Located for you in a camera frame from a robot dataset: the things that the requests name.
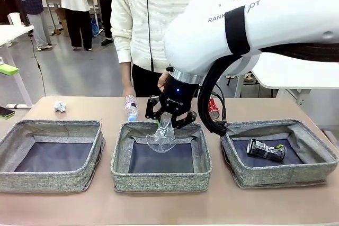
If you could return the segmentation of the person's right hand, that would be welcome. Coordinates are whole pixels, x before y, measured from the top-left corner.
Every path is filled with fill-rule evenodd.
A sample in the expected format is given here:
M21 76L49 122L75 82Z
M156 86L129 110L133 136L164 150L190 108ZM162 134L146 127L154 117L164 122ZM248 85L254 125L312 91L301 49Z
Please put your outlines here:
M128 86L124 87L124 89L123 89L123 96L124 97L127 97L127 96L136 97L136 92L135 92L135 89L133 88L132 85L128 85Z

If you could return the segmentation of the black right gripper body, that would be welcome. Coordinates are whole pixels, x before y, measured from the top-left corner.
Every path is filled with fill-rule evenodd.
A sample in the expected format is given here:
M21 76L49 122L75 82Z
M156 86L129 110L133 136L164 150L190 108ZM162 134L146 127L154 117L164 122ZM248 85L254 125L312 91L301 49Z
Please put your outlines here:
M159 96L161 108L172 116L179 117L191 109L191 101L197 95L198 84L189 84L169 74L164 90Z

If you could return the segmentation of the person's left hand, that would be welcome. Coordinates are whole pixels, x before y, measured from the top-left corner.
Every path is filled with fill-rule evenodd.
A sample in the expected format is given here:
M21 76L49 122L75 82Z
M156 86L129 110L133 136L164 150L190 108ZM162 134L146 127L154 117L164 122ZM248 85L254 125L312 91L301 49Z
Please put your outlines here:
M157 87L159 88L161 92L164 90L168 76L169 76L169 73L162 73L162 75L158 79Z

